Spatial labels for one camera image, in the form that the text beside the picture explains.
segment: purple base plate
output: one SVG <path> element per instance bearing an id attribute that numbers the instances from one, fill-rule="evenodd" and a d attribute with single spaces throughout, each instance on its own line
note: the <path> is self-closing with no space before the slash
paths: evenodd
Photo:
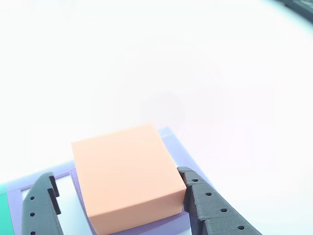
<path id="1" fill-rule="evenodd" d="M 188 152 L 185 150 L 177 137 L 168 127 L 159 130 L 159 134 L 162 137 L 162 140 L 167 150 L 169 151 L 173 160 L 178 166 L 187 166 L 195 170 L 201 177 L 209 182 L 205 174 L 200 170 L 198 165 L 190 157 Z M 29 189 L 43 173 L 49 171 L 53 172 L 56 179 L 71 175 L 77 192 L 77 196 L 82 205 L 90 229 L 92 233 L 96 235 L 96 232 L 86 215 L 85 205 L 81 195 L 74 161 L 66 162 L 62 165 L 55 166 L 5 184 L 8 205 L 15 235 L 22 235 L 22 191 Z M 182 211 L 180 214 L 153 223 L 145 224 L 143 226 L 139 226 L 133 229 L 118 232 L 114 235 L 177 235 L 185 230 L 188 230 L 189 227 L 190 223 L 188 213 Z"/>

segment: white surface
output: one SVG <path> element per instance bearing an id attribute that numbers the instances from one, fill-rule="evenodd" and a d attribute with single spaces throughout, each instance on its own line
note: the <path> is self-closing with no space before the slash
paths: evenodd
<path id="1" fill-rule="evenodd" d="M 312 41 L 267 0 L 0 1 L 0 182 L 169 125 L 260 232 L 308 234 Z"/>

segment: dark gray object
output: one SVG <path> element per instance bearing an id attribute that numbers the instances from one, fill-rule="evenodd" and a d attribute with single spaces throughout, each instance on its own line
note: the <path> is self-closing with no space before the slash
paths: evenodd
<path id="1" fill-rule="evenodd" d="M 187 186 L 184 209 L 193 235 L 261 235 L 197 172 L 177 169 Z"/>
<path id="2" fill-rule="evenodd" d="M 58 196 L 53 173 L 40 176 L 23 200 L 22 235 L 63 235 Z"/>

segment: orange block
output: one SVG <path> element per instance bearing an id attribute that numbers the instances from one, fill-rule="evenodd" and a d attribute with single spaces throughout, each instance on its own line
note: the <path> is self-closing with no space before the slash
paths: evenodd
<path id="1" fill-rule="evenodd" d="M 98 235 L 182 210 L 186 186 L 152 126 L 72 143 L 87 215 Z"/>

